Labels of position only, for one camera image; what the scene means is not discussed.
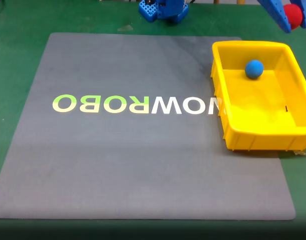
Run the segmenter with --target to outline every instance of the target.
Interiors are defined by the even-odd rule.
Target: red ball
[[[284,11],[288,17],[288,22],[292,30],[299,27],[303,21],[303,13],[299,6],[296,4],[287,4],[284,6]]]

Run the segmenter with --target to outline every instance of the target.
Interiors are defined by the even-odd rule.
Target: ball
[[[250,79],[259,78],[264,71],[264,65],[258,60],[252,60],[245,67],[246,76]]]
[[[302,24],[303,13],[299,6],[296,4],[287,4],[284,6],[284,11],[292,30],[298,28],[300,24]]]

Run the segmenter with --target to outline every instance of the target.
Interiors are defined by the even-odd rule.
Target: yellow plastic bin
[[[224,139],[230,150],[304,150],[306,80],[292,50],[267,41],[213,44],[211,77]],[[251,60],[264,65],[256,80],[247,78]]]

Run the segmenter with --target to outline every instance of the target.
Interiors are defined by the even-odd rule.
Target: green floor
[[[244,40],[288,44],[306,77],[306,29],[283,33],[257,5],[191,4],[179,25],[163,20],[148,23],[135,2],[97,0],[5,0],[0,3],[0,169],[11,142],[48,36],[53,32],[173,36],[234,36]],[[306,228],[306,157],[281,154],[293,197],[294,221],[171,221],[171,220],[0,220],[6,236],[70,234],[72,238],[124,238],[133,234],[176,238],[193,235],[258,237],[283,229]]]

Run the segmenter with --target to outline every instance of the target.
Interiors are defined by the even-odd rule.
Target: blue ball
[[[264,71],[264,65],[258,60],[252,60],[247,63],[245,67],[245,72],[247,77],[250,79],[257,79],[259,78]]]

